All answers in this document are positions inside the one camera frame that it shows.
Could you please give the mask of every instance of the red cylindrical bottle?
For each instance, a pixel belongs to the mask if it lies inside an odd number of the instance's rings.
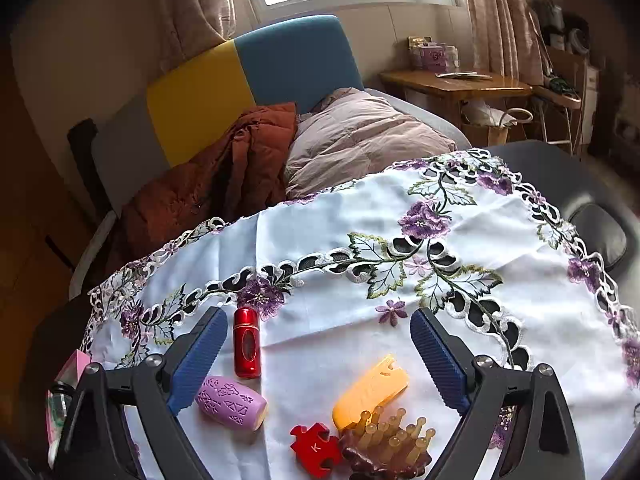
[[[260,377],[260,318],[248,307],[238,308],[234,314],[234,368],[243,379]]]

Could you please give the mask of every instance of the metal screw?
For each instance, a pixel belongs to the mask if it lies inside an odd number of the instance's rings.
[[[160,354],[151,354],[145,359],[145,364],[152,368],[160,366],[162,364],[162,356]]]
[[[494,360],[488,355],[479,355],[476,357],[476,364],[481,368],[491,368],[494,365]]]
[[[541,364],[538,366],[538,371],[546,376],[552,376],[554,374],[554,369],[547,364]]]
[[[100,370],[100,365],[98,363],[89,363],[84,367],[84,371],[88,374],[95,374]]]

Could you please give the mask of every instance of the blue gripper pad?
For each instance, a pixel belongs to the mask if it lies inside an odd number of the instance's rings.
[[[225,342],[227,329],[226,314],[219,310],[202,328],[196,341],[180,361],[172,379],[171,394],[166,402],[174,416],[177,416],[181,409],[191,406],[202,381],[216,360],[220,347]]]
[[[411,316],[411,339],[422,357],[442,400],[460,416],[470,407],[466,396],[466,375],[444,345],[425,315],[416,310]]]

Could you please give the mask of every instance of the red puzzle piece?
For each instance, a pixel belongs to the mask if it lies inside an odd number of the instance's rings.
[[[291,434],[296,437],[291,449],[310,475],[323,478],[342,460],[338,437],[329,436],[329,429],[324,424],[316,422],[308,431],[306,426],[296,426]]]

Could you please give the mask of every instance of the purple embroidered flower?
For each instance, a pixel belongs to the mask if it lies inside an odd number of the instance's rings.
[[[162,248],[167,256],[173,256],[178,252],[178,249],[180,249],[180,247],[178,247],[178,240],[171,240],[170,242],[165,243]]]
[[[285,200],[283,204],[292,205],[292,204],[308,204],[309,202],[313,202],[319,192],[309,193],[308,195],[301,196],[300,198],[294,198],[292,200]]]
[[[427,258],[423,258],[422,256],[418,256],[418,254],[414,254],[412,258],[413,262],[405,262],[404,268],[408,269],[410,275],[414,275],[416,272],[418,276],[424,278],[427,272],[430,272],[431,266]]]
[[[447,171],[456,170],[460,167],[460,161],[457,159],[450,159],[444,163],[444,167]]]
[[[610,325],[617,326],[620,323],[620,317],[618,316],[618,313],[615,310],[613,311],[613,314],[607,311],[605,316],[609,320]]]
[[[478,171],[478,184],[486,189],[493,189],[498,195],[513,193],[511,180],[507,176],[495,176],[487,171]]]
[[[546,198],[543,197],[542,193],[540,193],[539,191],[529,191],[529,200],[537,205],[542,205],[546,202]]]
[[[595,294],[600,286],[600,269],[595,262],[571,258],[566,274],[572,283],[584,282],[592,294]]]
[[[635,339],[622,343],[622,353],[626,362],[626,380],[633,388],[640,383],[640,344]]]
[[[406,215],[398,220],[403,235],[426,240],[449,232],[450,218],[436,213],[431,205],[432,202],[421,200],[411,206]]]
[[[388,300],[386,302],[386,306],[377,306],[376,310],[378,312],[384,312],[384,314],[380,316],[378,322],[386,323],[387,321],[389,321],[391,323],[391,326],[396,326],[398,324],[398,317],[409,316],[404,310],[405,304],[406,303],[404,301],[400,300],[396,301],[395,303],[394,300]]]
[[[492,434],[489,442],[489,449],[496,447],[502,449],[504,447],[514,411],[515,408],[513,406],[507,406],[500,410],[498,422],[495,423],[494,434]]]
[[[258,311],[263,321],[274,317],[282,304],[282,291],[260,276],[247,280],[246,285],[238,292],[238,307],[248,306]]]
[[[139,303],[122,311],[122,314],[120,314],[120,330],[124,337],[133,340],[140,334],[140,316],[142,316],[142,306]]]
[[[404,160],[395,165],[396,170],[406,171],[406,170],[420,170],[421,168],[426,168],[429,165],[429,162],[424,160],[423,158],[413,158],[412,160]]]

